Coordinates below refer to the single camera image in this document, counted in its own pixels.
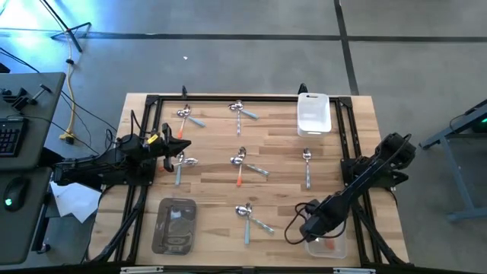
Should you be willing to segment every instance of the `computer mouse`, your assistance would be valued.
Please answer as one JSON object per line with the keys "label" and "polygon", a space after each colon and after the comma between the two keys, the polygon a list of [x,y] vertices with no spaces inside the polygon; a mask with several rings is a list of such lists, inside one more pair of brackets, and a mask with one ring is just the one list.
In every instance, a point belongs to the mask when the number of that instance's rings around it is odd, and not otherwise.
{"label": "computer mouse", "polygon": [[10,212],[22,208],[27,195],[30,180],[26,177],[16,177],[8,183],[3,194],[3,205]]}

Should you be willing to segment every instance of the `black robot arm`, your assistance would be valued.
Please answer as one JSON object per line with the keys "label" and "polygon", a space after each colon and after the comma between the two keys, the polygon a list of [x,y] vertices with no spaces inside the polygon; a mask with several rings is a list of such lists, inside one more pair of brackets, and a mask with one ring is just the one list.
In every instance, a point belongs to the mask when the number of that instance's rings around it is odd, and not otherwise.
{"label": "black robot arm", "polygon": [[173,172],[170,158],[191,145],[189,140],[175,139],[167,123],[162,125],[162,133],[153,133],[147,141],[135,134],[125,135],[115,142],[115,148],[101,155],[65,159],[54,165],[53,181],[60,186],[82,183],[95,188],[101,184],[148,185],[156,158],[164,157],[164,169]]}
{"label": "black robot arm", "polygon": [[300,226],[303,239],[310,242],[332,231],[347,219],[351,204],[377,181],[394,180],[395,170],[407,167],[415,156],[415,147],[409,143],[410,138],[411,135],[403,138],[397,133],[389,134],[376,147],[372,157],[356,160],[355,166],[360,166],[361,172],[353,174],[355,179],[344,190],[328,196],[322,202],[314,199],[306,203],[304,210],[310,217]]}

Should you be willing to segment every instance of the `orange object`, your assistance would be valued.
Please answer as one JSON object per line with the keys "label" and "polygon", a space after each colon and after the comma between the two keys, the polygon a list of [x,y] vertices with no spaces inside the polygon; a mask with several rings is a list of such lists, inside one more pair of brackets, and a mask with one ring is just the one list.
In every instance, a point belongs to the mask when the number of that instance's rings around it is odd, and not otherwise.
{"label": "orange object", "polygon": [[325,239],[325,246],[328,247],[329,250],[335,250],[335,240]]}
{"label": "orange object", "polygon": [[242,185],[242,164],[240,165],[240,170],[238,171],[237,186]]}

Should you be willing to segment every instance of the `white paper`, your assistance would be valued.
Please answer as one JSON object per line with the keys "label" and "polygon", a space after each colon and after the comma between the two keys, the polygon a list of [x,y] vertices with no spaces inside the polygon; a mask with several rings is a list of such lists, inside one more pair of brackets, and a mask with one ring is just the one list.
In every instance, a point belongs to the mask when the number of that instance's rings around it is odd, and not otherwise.
{"label": "white paper", "polygon": [[72,213],[83,223],[97,210],[101,192],[79,183],[58,186],[56,183],[50,182],[50,185],[61,217]]}

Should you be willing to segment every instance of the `clear plastic container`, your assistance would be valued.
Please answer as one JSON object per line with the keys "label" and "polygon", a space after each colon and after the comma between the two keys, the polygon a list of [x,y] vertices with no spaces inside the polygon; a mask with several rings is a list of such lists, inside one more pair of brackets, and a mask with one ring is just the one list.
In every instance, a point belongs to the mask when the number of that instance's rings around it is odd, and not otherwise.
{"label": "clear plastic container", "polygon": [[[343,223],[334,230],[326,233],[326,236],[333,236],[340,233]],[[333,239],[317,238],[315,241],[305,242],[306,251],[312,256],[344,259],[347,256],[347,237],[346,230],[339,237]]]}

